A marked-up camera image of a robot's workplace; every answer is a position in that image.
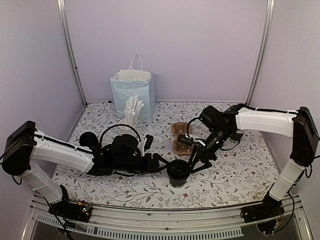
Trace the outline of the black and white paper cup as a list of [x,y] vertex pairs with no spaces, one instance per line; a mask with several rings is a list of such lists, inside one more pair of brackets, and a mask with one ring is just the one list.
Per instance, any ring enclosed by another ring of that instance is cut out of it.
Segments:
[[187,183],[187,179],[187,177],[181,179],[169,177],[169,183],[173,188],[182,188]]

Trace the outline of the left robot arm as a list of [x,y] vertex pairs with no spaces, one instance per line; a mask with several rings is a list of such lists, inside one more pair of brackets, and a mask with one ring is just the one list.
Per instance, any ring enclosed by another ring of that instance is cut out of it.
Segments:
[[140,137],[122,134],[110,144],[103,145],[103,138],[92,132],[80,136],[74,145],[49,135],[36,128],[33,121],[26,121],[6,140],[1,166],[10,176],[26,181],[40,193],[63,216],[74,213],[63,186],[54,182],[36,163],[47,161],[67,166],[90,176],[110,176],[113,173],[151,174],[166,169],[169,162],[158,153],[149,153],[153,136]]

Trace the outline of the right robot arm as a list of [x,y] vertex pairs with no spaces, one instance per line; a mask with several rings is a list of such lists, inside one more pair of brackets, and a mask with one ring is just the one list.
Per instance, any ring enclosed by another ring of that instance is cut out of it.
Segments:
[[253,108],[245,104],[232,105],[225,111],[207,106],[198,117],[209,130],[205,140],[192,139],[195,145],[189,159],[192,173],[211,167],[216,152],[238,131],[260,131],[292,138],[292,152],[279,178],[273,184],[258,213],[269,218],[278,210],[278,203],[290,191],[298,178],[315,159],[320,136],[307,107],[298,110]]

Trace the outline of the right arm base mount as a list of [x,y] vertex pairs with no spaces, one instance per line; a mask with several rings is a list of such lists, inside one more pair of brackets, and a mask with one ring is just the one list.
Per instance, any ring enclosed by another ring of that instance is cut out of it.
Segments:
[[260,221],[285,213],[282,203],[260,203],[252,206],[245,206],[240,210],[240,217],[245,223]]

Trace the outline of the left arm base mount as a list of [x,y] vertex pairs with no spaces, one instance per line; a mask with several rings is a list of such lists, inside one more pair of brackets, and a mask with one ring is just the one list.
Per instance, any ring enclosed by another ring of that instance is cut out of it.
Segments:
[[49,213],[64,219],[88,223],[92,215],[92,205],[85,201],[78,203],[61,201],[49,204]]

